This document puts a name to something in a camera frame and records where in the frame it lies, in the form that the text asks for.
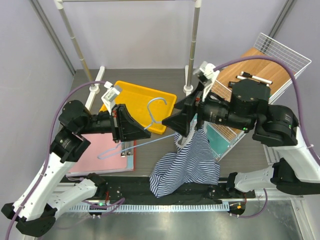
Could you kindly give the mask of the light blue wire hanger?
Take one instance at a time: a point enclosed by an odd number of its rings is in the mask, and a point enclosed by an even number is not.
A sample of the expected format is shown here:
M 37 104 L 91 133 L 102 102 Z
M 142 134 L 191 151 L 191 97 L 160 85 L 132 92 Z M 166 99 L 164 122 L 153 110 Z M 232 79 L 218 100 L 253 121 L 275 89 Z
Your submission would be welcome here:
M 152 111 L 151 111 L 151 109 L 150 109 L 151 103 L 153 103 L 154 101 L 157 101 L 157 100 L 161 100 L 161 101 L 164 102 L 165 105 L 167 105 L 167 101 L 166 101 L 163 97 L 155 97 L 155 98 L 151 99 L 151 100 L 147 103 L 147 110 L 148 110 L 149 116 L 150 116 L 150 118 L 151 118 L 151 123 L 150 123 L 148 126 L 146 126 L 144 129 L 148 129 L 148 128 L 151 127 L 153 124 L 161 124 L 161 123 L 162 123 L 161 121 L 155 120 L 155 118 L 154 118 L 154 116 L 153 116 L 153 114 L 152 114 Z M 105 160 L 105 159 L 110 158 L 110 157 L 112 157 L 112 156 L 115 156 L 115 155 L 117 155 L 117 154 L 122 154 L 122 153 L 124 153 L 125 151 L 133 150 L 133 149 L 135 149 L 135 148 L 138 148 L 138 147 L 141 147 L 141 146 L 144 146 L 144 145 L 147 145 L 147 144 L 155 143 L 155 142 L 157 142 L 157 141 L 161 141 L 161 140 L 164 140 L 164 139 L 173 137 L 174 135 L 175 135 L 175 134 L 173 133 L 173 134 L 168 135 L 168 136 L 163 136 L 163 137 L 160 137 L 160 138 L 158 138 L 158 139 L 150 140 L 150 141 L 145 142 L 145 143 L 133 145 L 133 146 L 127 147 L 127 148 L 125 148 L 125 149 L 122 149 L 122 150 L 120 150 L 120 151 L 117 151 L 117 152 L 115 152 L 115 153 L 106 155 L 106 154 L 109 153 L 110 151 L 116 150 L 116 149 L 118 148 L 118 146 L 120 145 L 120 144 L 118 144 L 116 147 L 114 147 L 114 148 L 109 148 L 108 150 L 102 152 L 101 154 L 99 154 L 99 155 L 97 156 L 97 158 L 98 158 L 99 160 Z

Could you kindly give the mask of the blue white striped tank top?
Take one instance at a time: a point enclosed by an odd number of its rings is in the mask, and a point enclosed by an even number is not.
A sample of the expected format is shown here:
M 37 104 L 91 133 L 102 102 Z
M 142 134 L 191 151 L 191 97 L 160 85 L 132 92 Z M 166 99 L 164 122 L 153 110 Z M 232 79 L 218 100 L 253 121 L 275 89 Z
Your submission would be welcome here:
M 174 134 L 176 152 L 166 153 L 154 166 L 149 177 L 149 188 L 155 197 L 172 194 L 183 184 L 217 185 L 220 165 L 207 137 L 206 125 L 192 129 L 187 137 Z

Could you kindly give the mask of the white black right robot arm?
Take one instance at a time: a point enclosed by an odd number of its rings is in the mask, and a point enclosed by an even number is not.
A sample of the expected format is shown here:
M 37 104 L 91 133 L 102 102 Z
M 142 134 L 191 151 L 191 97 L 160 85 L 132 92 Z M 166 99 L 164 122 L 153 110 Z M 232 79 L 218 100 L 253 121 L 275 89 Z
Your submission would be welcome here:
M 186 137 L 190 123 L 204 122 L 253 131 L 252 138 L 279 154 L 273 165 L 252 172 L 233 172 L 228 176 L 226 193 L 233 198 L 249 191 L 275 187 L 289 195 L 317 195 L 320 192 L 320 163 L 311 154 L 302 135 L 302 122 L 293 111 L 283 105 L 269 104 L 271 89 L 265 83 L 242 79 L 231 85 L 230 100 L 217 94 L 205 94 L 204 86 L 175 107 L 179 109 L 162 121 L 175 132 Z

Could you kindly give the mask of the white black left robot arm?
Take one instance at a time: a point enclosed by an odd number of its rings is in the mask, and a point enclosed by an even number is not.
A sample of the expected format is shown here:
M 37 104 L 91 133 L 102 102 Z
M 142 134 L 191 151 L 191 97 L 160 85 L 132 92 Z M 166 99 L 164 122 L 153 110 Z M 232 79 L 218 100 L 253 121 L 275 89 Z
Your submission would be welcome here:
M 125 104 L 117 104 L 111 112 L 91 114 L 79 100 L 71 100 L 55 115 L 62 128 L 49 138 L 49 148 L 38 175 L 22 196 L 6 203 L 1 212 L 11 220 L 10 225 L 26 236 L 41 237 L 56 220 L 75 204 L 89 198 L 102 199 L 107 182 L 90 173 L 80 183 L 58 196 L 53 192 L 63 177 L 78 162 L 90 146 L 85 134 L 112 134 L 113 141 L 131 142 L 149 139 L 151 133 L 135 121 Z

